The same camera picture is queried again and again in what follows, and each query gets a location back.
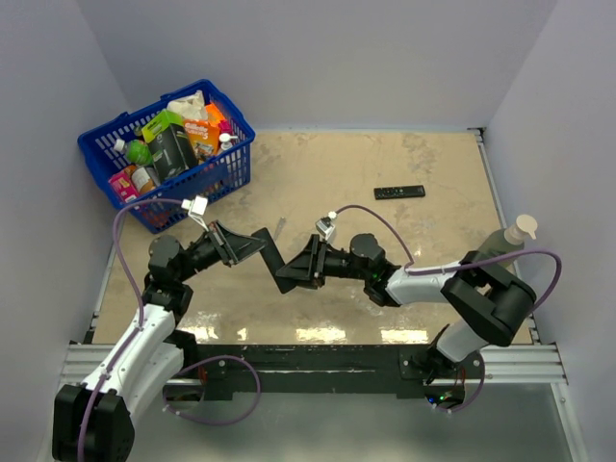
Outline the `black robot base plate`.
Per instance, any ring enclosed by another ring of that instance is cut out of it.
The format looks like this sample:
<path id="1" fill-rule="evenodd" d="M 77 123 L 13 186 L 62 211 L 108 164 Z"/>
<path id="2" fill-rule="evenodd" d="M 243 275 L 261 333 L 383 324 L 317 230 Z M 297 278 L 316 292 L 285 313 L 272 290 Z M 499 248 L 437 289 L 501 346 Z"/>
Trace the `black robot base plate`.
<path id="1" fill-rule="evenodd" d="M 394 395 L 426 398 L 444 395 L 451 385 L 482 379 L 483 358 L 473 352 L 455 365 L 440 360 L 428 344 L 399 345 L 217 345 L 199 344 L 176 330 L 167 344 L 184 353 L 195 368 L 186 379 L 207 401 L 252 393 L 256 371 L 266 394 Z"/>

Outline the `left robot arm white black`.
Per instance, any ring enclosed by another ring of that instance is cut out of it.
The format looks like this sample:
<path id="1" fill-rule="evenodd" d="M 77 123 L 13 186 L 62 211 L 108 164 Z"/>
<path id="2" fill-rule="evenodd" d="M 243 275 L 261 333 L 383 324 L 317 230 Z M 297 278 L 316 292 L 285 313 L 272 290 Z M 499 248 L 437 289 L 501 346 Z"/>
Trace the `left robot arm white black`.
<path id="1" fill-rule="evenodd" d="M 199 366 L 193 337 L 176 329 L 193 296 L 187 280 L 217 263 L 237 265 L 269 241 L 266 228 L 246 236 L 213 221 L 188 247 L 168 235 L 152 242 L 140 305 L 129 327 L 87 377 L 56 394 L 55 460 L 128 458 L 138 420 L 151 400 L 174 375 L 189 377 Z"/>

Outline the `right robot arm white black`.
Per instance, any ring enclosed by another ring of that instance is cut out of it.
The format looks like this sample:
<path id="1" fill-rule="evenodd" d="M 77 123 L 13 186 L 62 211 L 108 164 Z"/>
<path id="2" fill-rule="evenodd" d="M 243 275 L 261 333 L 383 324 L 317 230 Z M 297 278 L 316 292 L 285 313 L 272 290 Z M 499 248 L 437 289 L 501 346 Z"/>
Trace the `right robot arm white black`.
<path id="1" fill-rule="evenodd" d="M 409 362 L 442 378 L 452 377 L 463 361 L 486 346 L 508 347 L 536 301 L 536 293 L 498 264 L 475 267 L 483 255 L 470 251 L 444 269 L 418 275 L 389 262 L 370 233 L 354 236 L 348 250 L 336 249 L 319 236 L 294 259 L 275 268 L 285 290 L 317 289 L 327 277 L 361 280 L 364 293 L 379 306 L 420 302 L 448 303 L 461 317 L 444 327 L 431 344 Z"/>

